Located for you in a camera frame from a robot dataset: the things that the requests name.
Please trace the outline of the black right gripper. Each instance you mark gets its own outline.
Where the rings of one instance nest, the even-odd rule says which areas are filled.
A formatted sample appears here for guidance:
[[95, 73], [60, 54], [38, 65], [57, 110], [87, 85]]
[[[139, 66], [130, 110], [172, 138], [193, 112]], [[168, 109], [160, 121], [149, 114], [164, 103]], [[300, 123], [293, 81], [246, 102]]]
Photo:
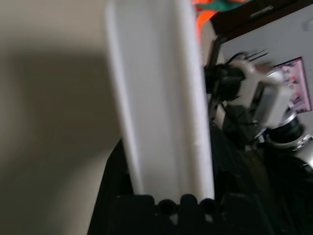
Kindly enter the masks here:
[[238, 98], [243, 71], [230, 64], [218, 64], [204, 70], [206, 93], [221, 101]]

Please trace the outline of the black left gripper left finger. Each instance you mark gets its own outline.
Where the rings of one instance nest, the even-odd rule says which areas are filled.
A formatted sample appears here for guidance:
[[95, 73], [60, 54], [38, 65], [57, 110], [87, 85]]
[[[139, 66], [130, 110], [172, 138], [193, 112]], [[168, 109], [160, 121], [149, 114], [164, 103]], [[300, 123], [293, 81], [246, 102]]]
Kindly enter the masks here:
[[114, 200], [125, 194], [133, 194], [133, 188], [123, 142], [120, 140], [106, 162], [88, 229], [89, 235], [105, 235], [107, 233]]

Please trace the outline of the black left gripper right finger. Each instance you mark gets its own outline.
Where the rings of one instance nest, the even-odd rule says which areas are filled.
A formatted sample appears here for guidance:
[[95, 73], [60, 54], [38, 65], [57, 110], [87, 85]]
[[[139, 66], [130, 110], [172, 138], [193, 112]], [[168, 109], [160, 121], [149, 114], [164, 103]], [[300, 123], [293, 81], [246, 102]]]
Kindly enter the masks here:
[[242, 153], [214, 123], [210, 125], [215, 198], [227, 193], [255, 194], [257, 186]]

